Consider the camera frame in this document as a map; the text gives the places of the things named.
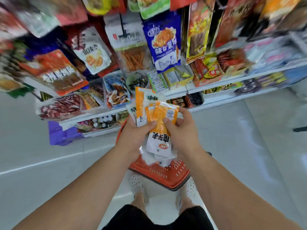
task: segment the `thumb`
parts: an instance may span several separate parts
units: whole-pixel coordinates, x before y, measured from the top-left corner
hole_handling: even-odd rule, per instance
[[[171,134],[176,131],[177,127],[172,123],[169,118],[164,118],[163,123]]]
[[[156,126],[157,126],[157,122],[156,121],[152,121],[152,122],[149,122],[146,125],[140,127],[140,130],[146,135],[148,132],[150,132]]]

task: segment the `barcode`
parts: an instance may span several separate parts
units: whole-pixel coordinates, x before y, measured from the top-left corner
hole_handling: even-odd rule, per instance
[[[173,110],[168,110],[166,113],[166,117],[172,120],[174,118],[175,112]]]

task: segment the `white shoe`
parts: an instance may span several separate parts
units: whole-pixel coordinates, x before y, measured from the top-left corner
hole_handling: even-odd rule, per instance
[[[130,188],[131,188],[131,191],[133,193],[133,198],[135,198],[135,195],[137,193],[139,193],[139,192],[143,193],[145,205],[147,205],[148,204],[148,197],[145,193],[145,189],[144,189],[143,183],[141,182],[140,178],[141,178],[141,175],[133,173],[131,175],[131,178],[130,178]]]
[[[188,197],[192,201],[192,197],[195,196],[196,186],[192,177],[190,177],[186,183],[177,191],[176,197],[176,208],[178,211],[181,209],[181,199],[182,197]]]

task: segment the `black shorts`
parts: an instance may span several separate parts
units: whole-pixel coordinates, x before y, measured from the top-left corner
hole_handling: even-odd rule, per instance
[[[123,206],[103,230],[213,230],[213,226],[200,206],[186,209],[173,223],[168,225],[154,224],[146,214],[132,205]]]

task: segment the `red oval logo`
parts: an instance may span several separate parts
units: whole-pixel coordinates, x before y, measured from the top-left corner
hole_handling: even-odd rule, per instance
[[[159,145],[159,148],[167,149],[167,145],[162,143],[162,144]]]

